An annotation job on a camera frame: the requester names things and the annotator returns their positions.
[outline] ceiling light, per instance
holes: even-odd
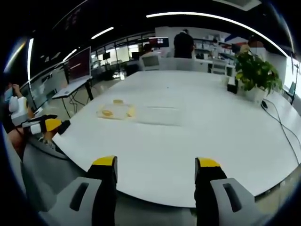
[[[216,19],[220,19],[220,20],[224,20],[233,24],[236,24],[238,26],[244,27],[252,32],[254,32],[255,34],[261,36],[262,38],[264,38],[266,41],[268,41],[269,43],[271,43],[273,46],[275,46],[284,56],[289,57],[284,51],[283,49],[281,49],[276,43],[274,43],[271,39],[269,39],[267,36],[261,34],[260,32],[254,30],[253,28],[244,25],[240,22],[237,22],[235,20],[231,20],[222,16],[216,16],[216,15],[212,15],[212,14],[207,14],[207,13],[193,13],[193,12],[168,12],[168,13],[156,13],[156,14],[150,14],[147,15],[147,18],[151,18],[151,17],[156,17],[156,16],[170,16],[170,15],[190,15],[190,16],[206,16],[206,17],[211,17],[211,18],[216,18]]]
[[[76,52],[77,49],[74,49],[71,53],[69,53],[64,59],[63,59],[63,62],[68,59],[73,53]]]
[[[32,46],[33,46],[33,39],[30,39],[29,46],[28,46],[28,54],[27,54],[27,78],[28,78],[28,81],[30,80],[30,61],[32,58]]]
[[[104,34],[104,33],[106,33],[106,32],[109,32],[110,30],[113,30],[113,29],[114,29],[114,27],[110,27],[110,28],[108,28],[108,29],[106,29],[106,30],[104,30],[104,31],[102,31],[102,32],[100,32],[100,33],[94,35],[91,39],[95,39],[95,38],[97,38],[98,36],[100,36],[100,35],[102,35],[102,34]]]
[[[24,42],[19,46],[19,48],[13,53],[13,55],[12,55],[11,58],[9,59],[8,63],[6,64],[5,69],[4,69],[3,72],[5,72],[5,73],[9,72],[12,63],[14,62],[16,56],[19,54],[19,52],[21,51],[21,49],[25,46],[25,44],[26,44],[26,41],[24,41]]]

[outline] office chair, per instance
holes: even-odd
[[[142,56],[141,60],[142,60],[142,68],[144,71],[160,69],[158,56],[145,56],[145,57]]]
[[[285,94],[290,98],[291,104],[293,103],[294,98],[295,98],[295,94],[294,94],[295,87],[296,87],[296,83],[292,82],[290,89],[288,91],[284,90]]]
[[[211,73],[226,75],[227,74],[227,61],[213,59]]]

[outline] computer monitor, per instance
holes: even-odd
[[[153,48],[169,47],[168,37],[152,37],[149,42]]]
[[[139,52],[132,52],[132,58],[134,60],[139,60],[140,57],[140,53]]]
[[[108,52],[108,53],[104,53],[103,54],[103,60],[107,60],[107,59],[109,59],[111,56],[110,56],[110,52]]]
[[[91,48],[84,49],[68,59],[64,66],[68,83],[78,80],[84,76],[91,76]]]

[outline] white table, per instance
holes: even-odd
[[[67,111],[65,102],[64,102],[64,98],[69,97],[70,95],[72,95],[72,93],[74,93],[76,90],[78,90],[80,87],[85,86],[88,96],[90,98],[90,100],[93,100],[93,95],[91,92],[91,88],[89,85],[89,81],[92,79],[91,76],[84,76],[82,78],[77,79],[76,81],[72,81],[71,83],[69,83],[65,88],[61,89],[60,91],[58,91],[53,97],[52,99],[62,99],[63,105],[66,109],[66,112],[69,115],[69,112]]]
[[[135,106],[178,108],[180,126],[97,118],[99,106],[114,99]],[[283,124],[301,140],[297,112],[277,93],[269,99]],[[300,162],[299,143],[286,133]],[[227,92],[220,75],[208,73],[137,72],[81,109],[66,132],[53,140],[85,171],[94,160],[116,155],[119,191],[179,207],[195,207],[195,157],[216,160],[227,177],[235,178],[253,195],[272,188],[298,166],[280,124],[260,107]]]

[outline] potted plant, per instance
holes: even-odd
[[[247,98],[261,104],[273,89],[282,89],[278,71],[268,61],[263,61],[250,51],[236,55],[236,79],[241,81]]]

